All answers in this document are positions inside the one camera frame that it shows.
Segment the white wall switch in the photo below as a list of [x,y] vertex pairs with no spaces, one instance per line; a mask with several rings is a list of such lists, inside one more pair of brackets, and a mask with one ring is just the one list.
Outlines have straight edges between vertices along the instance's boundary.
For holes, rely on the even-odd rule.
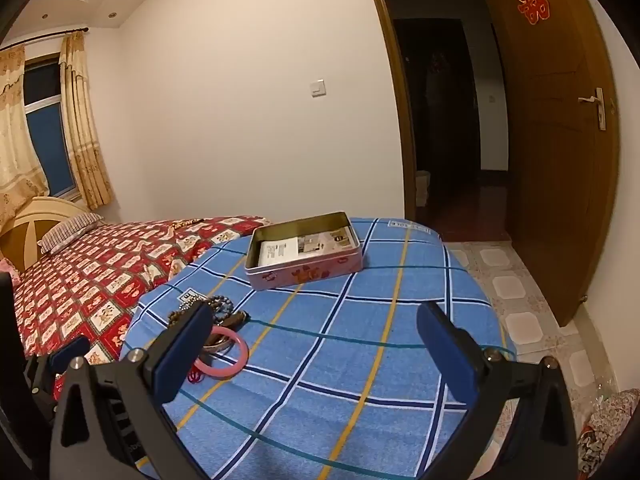
[[310,94],[313,98],[326,95],[326,82],[323,79],[313,81],[310,86]]

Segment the brown door frame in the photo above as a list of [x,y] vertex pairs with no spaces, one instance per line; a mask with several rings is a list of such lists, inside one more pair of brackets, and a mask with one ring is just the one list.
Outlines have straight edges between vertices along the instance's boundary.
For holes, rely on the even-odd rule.
[[405,217],[408,220],[416,220],[416,149],[414,148],[411,107],[404,62],[402,62],[401,50],[385,0],[373,0],[373,3],[382,29],[396,102],[402,159],[402,182],[404,182]]

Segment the brown strap wristwatch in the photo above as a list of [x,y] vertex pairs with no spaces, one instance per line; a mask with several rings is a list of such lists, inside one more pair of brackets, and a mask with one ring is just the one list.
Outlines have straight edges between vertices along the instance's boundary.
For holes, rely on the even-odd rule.
[[205,341],[203,351],[213,354],[232,347],[235,343],[233,335],[249,320],[250,316],[243,310],[225,318],[221,323],[213,327],[212,333]]

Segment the beige curtain right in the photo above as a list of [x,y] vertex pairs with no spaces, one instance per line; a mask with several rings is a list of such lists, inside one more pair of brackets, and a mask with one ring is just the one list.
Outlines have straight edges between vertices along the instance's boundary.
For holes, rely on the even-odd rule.
[[63,37],[58,67],[70,169],[82,200],[90,210],[96,210],[111,203],[113,193],[91,106],[84,32],[70,32]]

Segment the red patterned bedspread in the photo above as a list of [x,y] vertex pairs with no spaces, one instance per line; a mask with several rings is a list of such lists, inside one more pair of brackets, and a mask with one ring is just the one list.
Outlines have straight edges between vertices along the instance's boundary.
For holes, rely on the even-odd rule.
[[20,272],[15,316],[26,356],[89,338],[93,364],[119,356],[140,298],[213,246],[252,234],[253,216],[106,223]]

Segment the patterned fabric on floor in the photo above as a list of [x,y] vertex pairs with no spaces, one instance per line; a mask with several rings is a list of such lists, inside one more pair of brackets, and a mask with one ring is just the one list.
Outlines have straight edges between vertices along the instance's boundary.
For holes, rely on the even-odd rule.
[[603,467],[638,405],[637,388],[613,393],[596,403],[577,440],[578,479],[593,479]]

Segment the blue plaid cloth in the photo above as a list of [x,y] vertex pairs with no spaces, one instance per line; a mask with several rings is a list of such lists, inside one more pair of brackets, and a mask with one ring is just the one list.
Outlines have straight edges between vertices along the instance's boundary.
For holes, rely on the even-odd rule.
[[489,299],[438,235],[358,219],[363,267],[258,292],[247,238],[210,248],[144,295],[124,347],[145,348],[172,311],[206,295],[247,313],[250,357],[234,377],[184,382],[166,405],[178,437],[212,479],[413,479],[465,413],[416,329],[434,301],[482,347],[515,348]]

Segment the striped pillow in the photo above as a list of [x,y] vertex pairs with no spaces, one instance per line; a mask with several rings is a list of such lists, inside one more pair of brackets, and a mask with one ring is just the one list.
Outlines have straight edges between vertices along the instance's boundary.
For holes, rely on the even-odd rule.
[[83,212],[68,218],[43,235],[38,246],[43,254],[54,255],[72,244],[84,234],[102,226],[103,217],[93,212]]

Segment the brown wooden door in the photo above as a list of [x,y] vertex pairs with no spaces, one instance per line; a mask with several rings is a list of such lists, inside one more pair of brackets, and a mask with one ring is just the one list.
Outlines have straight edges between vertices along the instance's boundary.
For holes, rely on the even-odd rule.
[[[610,226],[620,129],[608,50],[588,0],[548,0],[532,26],[516,0],[485,0],[509,116],[506,229],[559,325],[587,299]],[[597,107],[579,103],[604,91]]]

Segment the beige curtain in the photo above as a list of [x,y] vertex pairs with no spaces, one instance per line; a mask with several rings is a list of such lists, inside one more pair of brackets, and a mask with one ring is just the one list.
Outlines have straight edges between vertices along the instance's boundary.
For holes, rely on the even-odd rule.
[[84,32],[70,32],[63,37],[58,67],[70,169],[82,200],[90,210],[96,210],[111,203],[113,193],[91,106]]
[[24,103],[25,49],[1,52],[0,96],[0,207],[1,227],[11,221],[29,200],[49,194],[44,174],[30,138]]

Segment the beige curtain left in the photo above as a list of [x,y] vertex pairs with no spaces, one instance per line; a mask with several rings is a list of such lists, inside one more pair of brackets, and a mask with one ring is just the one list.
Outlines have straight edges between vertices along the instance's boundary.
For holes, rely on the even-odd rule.
[[49,194],[44,174],[30,138],[24,103],[25,49],[1,52],[0,96],[0,207],[1,227],[11,221],[29,200]]

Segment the cream wooden headboard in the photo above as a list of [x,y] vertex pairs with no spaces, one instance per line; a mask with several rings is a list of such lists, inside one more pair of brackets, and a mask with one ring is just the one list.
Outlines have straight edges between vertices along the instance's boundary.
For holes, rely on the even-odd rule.
[[1,231],[1,257],[24,272],[42,256],[38,242],[58,223],[88,209],[68,200],[38,196],[22,207]]

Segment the pink rectangular tin box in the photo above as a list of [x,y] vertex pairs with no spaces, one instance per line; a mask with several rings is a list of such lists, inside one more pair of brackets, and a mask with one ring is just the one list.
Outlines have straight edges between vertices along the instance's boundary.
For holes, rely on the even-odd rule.
[[343,211],[256,229],[244,263],[256,290],[335,278],[362,268],[362,244]]

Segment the window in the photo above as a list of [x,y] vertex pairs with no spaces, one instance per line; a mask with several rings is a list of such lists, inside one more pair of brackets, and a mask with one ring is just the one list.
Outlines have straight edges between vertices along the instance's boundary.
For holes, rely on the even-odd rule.
[[26,62],[24,102],[29,134],[47,178],[49,194],[77,202],[80,194],[65,146],[57,54]]

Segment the pink pillow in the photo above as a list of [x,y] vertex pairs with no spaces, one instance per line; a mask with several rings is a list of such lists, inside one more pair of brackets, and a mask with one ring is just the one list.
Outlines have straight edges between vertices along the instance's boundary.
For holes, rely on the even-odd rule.
[[0,260],[0,272],[9,274],[13,288],[17,288],[17,286],[21,284],[20,272],[17,271],[17,268],[8,258],[2,258]]

